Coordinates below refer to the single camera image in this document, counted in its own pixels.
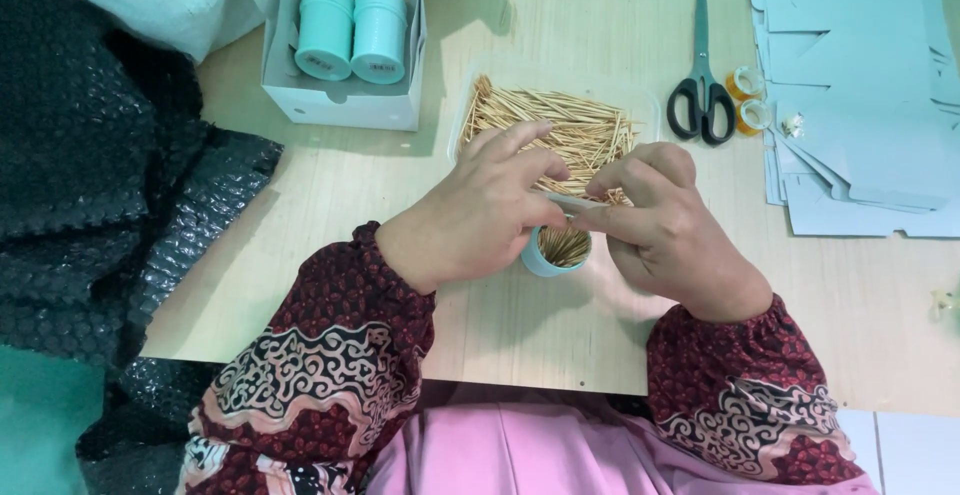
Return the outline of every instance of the scissor blade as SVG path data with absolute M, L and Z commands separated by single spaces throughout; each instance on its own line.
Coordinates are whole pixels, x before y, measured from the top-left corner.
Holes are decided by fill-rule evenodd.
M 697 11 L 693 17 L 693 55 L 694 63 L 706 62 L 710 48 L 710 25 L 707 23 L 707 0 L 697 0 Z

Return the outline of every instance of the orange tape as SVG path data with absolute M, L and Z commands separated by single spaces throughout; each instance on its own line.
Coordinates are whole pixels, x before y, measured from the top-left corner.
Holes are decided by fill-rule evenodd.
M 753 137 L 770 127 L 774 114 L 760 99 L 748 99 L 736 108 L 736 131 Z
M 726 91 L 737 101 L 746 101 L 763 94 L 763 73 L 747 65 L 741 65 L 726 76 Z

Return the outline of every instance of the barcode label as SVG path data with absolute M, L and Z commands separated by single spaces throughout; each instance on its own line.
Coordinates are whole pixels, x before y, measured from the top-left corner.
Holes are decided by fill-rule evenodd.
M 315 57 L 312 57 L 312 56 L 310 56 L 310 55 L 307 55 L 306 61 L 309 62 L 310 64 L 313 64 L 313 65 L 316 66 L 317 68 L 320 68 L 320 69 L 323 70 L 324 72 L 329 72 L 330 70 L 333 70 L 333 64 L 332 64 L 332 63 L 327 63 L 327 62 L 323 61 L 322 59 L 315 58 Z
M 388 72 L 394 73 L 397 71 L 397 67 L 392 63 L 371 63 L 369 65 L 369 70 L 371 72 Z

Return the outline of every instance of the light wood desk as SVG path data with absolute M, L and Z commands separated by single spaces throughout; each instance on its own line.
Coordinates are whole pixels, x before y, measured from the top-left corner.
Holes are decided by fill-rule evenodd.
M 748 0 L 708 0 L 717 77 L 752 65 Z M 944 0 L 960 44 L 960 0 Z M 204 117 L 287 146 L 260 194 L 155 314 L 145 356 L 229 362 L 265 326 L 301 261 L 384 221 L 450 170 L 446 144 L 472 56 L 496 51 L 638 83 L 661 102 L 690 72 L 694 0 L 427 0 L 419 133 L 295 125 L 258 85 L 262 30 L 198 69 Z M 673 140 L 663 122 L 663 136 Z M 684 145 L 708 206 L 785 299 L 844 407 L 960 415 L 960 327 L 930 291 L 960 280 L 960 242 L 793 237 L 764 200 L 762 141 Z M 642 394 L 644 342 L 670 302 L 632 292 L 603 244 L 541 279 L 520 261 L 437 297 L 427 377 Z

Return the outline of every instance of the person's left hand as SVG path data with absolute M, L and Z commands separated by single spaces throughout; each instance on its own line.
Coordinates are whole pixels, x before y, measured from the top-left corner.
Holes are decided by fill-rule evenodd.
M 564 211 L 530 187 L 545 175 L 567 180 L 567 164 L 546 148 L 521 152 L 549 133 L 547 120 L 477 133 L 446 178 L 377 230 L 387 265 L 418 293 L 429 294 L 442 283 L 506 268 L 533 227 L 565 226 Z

